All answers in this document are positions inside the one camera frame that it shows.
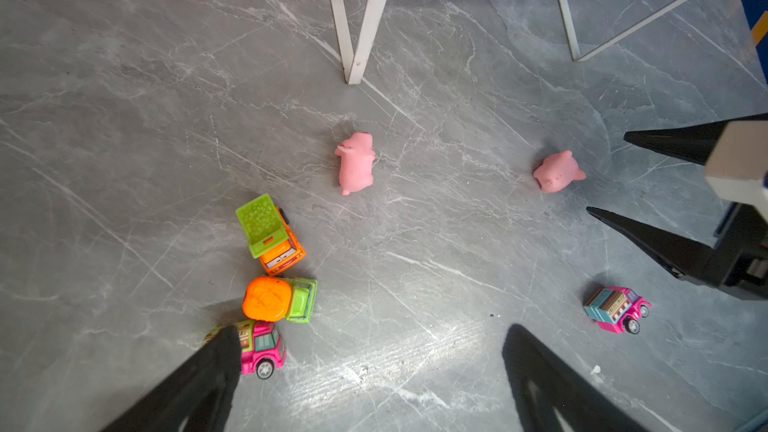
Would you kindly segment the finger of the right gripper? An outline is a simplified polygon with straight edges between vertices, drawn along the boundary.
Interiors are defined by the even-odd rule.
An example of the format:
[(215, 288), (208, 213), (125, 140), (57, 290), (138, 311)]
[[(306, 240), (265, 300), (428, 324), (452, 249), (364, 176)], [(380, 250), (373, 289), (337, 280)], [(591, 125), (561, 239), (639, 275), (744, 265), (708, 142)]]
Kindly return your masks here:
[(587, 212), (619, 232), (676, 279), (700, 279), (711, 258), (711, 248), (608, 210), (587, 207)]
[(629, 131), (623, 139), (635, 146), (704, 166), (721, 134), (731, 122), (766, 121), (767, 113), (675, 129)]

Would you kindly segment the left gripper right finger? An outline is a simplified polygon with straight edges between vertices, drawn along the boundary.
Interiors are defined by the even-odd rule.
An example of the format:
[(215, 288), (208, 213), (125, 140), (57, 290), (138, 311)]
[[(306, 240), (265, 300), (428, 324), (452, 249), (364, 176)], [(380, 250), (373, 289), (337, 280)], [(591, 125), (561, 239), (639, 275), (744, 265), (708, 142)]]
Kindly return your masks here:
[(509, 328), (502, 358), (525, 431), (645, 429), (521, 324)]

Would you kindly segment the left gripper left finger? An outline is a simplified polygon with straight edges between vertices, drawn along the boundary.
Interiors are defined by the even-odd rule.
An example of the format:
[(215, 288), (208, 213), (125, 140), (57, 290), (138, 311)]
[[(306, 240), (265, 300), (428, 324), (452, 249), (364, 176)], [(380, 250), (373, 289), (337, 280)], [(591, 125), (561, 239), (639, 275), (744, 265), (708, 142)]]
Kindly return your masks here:
[(222, 431), (241, 375), (237, 329), (227, 326), (107, 431)]

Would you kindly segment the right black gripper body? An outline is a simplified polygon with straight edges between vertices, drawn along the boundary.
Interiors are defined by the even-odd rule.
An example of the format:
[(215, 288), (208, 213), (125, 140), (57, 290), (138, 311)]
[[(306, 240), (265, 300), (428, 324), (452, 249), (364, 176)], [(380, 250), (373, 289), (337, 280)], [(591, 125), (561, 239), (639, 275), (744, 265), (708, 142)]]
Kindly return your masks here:
[(733, 202), (715, 238), (702, 280), (742, 300), (766, 300), (767, 222), (762, 215), (751, 205)]

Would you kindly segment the pink pig toy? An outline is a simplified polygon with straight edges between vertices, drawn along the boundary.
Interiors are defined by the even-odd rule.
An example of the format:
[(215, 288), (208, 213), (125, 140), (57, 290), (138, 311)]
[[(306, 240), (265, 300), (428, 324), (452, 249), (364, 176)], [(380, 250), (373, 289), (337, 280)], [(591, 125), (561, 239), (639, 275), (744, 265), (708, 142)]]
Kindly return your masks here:
[(574, 181), (586, 179), (585, 172), (579, 167), (570, 150), (553, 154), (533, 172), (540, 188), (546, 193), (556, 193)]
[(343, 196), (359, 192), (374, 183), (373, 136), (370, 133), (355, 132), (336, 147), (335, 155), (341, 158), (339, 183)]

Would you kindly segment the green orange dump truck toy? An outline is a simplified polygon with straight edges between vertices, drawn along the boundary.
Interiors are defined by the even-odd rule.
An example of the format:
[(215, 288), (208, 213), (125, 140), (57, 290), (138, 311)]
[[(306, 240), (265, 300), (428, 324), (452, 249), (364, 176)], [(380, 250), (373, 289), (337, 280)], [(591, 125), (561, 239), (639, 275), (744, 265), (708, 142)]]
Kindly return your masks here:
[(268, 276), (275, 277), (306, 257), (283, 210), (268, 194), (239, 207), (236, 216), (252, 257), (260, 261)]

